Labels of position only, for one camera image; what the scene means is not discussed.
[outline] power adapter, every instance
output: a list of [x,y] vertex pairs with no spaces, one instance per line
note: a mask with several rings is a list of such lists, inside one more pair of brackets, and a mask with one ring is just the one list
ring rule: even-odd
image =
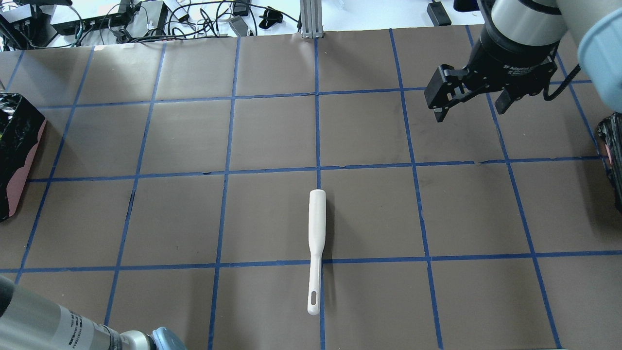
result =
[[432,2],[428,4],[427,12],[435,27],[449,26],[452,23],[442,2],[432,0]]
[[248,16],[248,11],[251,10],[251,6],[248,6],[250,3],[251,0],[239,0],[238,2],[234,2],[231,13],[233,13],[234,16]]

